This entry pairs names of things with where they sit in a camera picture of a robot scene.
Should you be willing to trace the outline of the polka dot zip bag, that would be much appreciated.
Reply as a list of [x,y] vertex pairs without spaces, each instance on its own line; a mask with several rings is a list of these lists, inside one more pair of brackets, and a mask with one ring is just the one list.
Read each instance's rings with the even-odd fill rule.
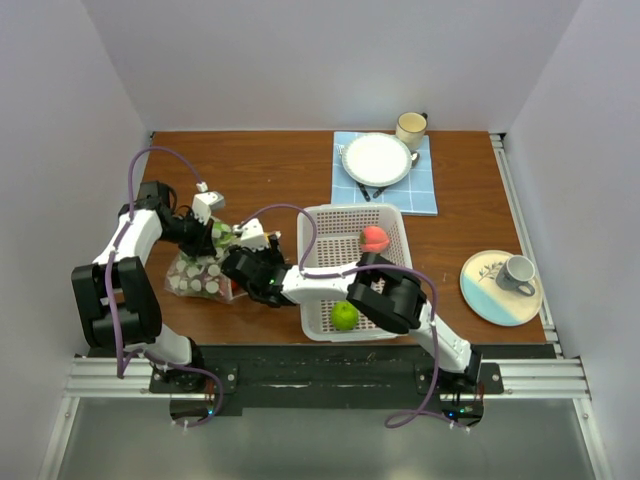
[[179,297],[196,297],[232,303],[246,292],[221,270],[222,262],[237,238],[231,227],[214,217],[210,234],[213,252],[190,257],[180,251],[166,272],[164,288]]

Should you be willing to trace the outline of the green fake apple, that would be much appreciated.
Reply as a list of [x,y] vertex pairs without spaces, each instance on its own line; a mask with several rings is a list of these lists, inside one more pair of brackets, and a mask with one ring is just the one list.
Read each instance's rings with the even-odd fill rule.
[[351,303],[340,301],[333,306],[330,320],[338,331],[353,330],[359,322],[359,312]]

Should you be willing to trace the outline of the pink fake peach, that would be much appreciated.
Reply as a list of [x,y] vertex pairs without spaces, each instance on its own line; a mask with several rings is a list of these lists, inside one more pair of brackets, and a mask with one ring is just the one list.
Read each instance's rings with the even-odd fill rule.
[[389,235],[379,226],[366,226],[360,232],[359,246],[362,252],[381,254],[389,245]]

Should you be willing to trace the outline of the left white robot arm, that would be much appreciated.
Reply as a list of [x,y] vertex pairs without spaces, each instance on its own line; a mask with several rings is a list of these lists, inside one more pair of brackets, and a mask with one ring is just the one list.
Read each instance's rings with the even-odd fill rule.
[[143,183],[137,198],[119,211],[109,245],[92,263],[74,268],[71,282],[85,339],[92,348],[115,353],[118,378],[133,358],[143,356],[162,382],[191,393],[207,383],[202,353],[192,339],[164,324],[145,270],[159,241],[177,245],[191,258],[216,253],[212,223],[192,209],[177,210],[172,187]]

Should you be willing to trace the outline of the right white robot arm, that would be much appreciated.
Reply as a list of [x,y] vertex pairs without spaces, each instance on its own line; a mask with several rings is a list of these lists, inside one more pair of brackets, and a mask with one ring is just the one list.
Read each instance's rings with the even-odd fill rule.
[[236,246],[221,270],[253,301],[269,307],[348,302],[378,328],[412,337],[433,358],[433,371],[456,392],[469,392],[481,380],[481,354],[437,314],[433,282],[379,254],[364,253],[359,261],[337,267],[304,268]]

